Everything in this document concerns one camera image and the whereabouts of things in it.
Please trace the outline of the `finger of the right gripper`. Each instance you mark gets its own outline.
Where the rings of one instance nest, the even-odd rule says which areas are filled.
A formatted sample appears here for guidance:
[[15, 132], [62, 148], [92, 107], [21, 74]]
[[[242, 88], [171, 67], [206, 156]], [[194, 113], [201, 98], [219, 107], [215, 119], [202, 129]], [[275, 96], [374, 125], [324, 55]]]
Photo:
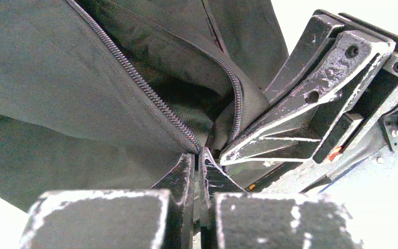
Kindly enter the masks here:
[[309, 19], [293, 51], [263, 90], [270, 105], [276, 105], [299, 85], [332, 48], [339, 33], [362, 31], [387, 40], [398, 52], [398, 35], [365, 22], [347, 13], [333, 14], [317, 9]]

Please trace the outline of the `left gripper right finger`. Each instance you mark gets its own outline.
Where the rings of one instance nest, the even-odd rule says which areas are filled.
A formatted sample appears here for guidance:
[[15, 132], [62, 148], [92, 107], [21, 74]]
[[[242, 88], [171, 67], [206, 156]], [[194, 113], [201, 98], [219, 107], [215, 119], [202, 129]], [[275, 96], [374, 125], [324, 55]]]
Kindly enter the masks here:
[[363, 248], [345, 205], [326, 196], [246, 192], [199, 155], [202, 248]]

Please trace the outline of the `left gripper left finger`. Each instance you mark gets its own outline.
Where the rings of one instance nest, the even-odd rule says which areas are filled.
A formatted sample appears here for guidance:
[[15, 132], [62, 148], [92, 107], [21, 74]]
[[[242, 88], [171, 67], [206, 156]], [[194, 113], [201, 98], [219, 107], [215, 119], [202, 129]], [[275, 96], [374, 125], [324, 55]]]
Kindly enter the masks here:
[[19, 248], [191, 248], [194, 170], [183, 154], [150, 189], [45, 192]]

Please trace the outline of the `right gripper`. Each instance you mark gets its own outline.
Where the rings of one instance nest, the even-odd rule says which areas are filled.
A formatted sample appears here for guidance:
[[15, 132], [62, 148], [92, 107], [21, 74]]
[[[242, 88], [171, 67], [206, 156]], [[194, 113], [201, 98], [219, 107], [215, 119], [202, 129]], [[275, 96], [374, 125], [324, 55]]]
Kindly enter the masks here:
[[261, 192], [313, 193], [363, 161], [377, 162], [378, 152], [398, 150], [398, 52], [340, 120], [351, 135], [335, 129], [328, 137], [393, 49], [392, 42], [362, 31], [339, 33], [315, 70], [225, 149], [220, 164], [289, 162], [261, 178]]

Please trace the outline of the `black jacket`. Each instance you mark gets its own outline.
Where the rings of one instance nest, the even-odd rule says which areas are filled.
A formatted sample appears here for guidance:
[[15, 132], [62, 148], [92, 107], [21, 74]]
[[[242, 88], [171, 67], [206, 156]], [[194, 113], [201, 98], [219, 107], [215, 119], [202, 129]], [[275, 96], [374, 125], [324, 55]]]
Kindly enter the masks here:
[[0, 1], [0, 197], [146, 189], [268, 108], [270, 1]]

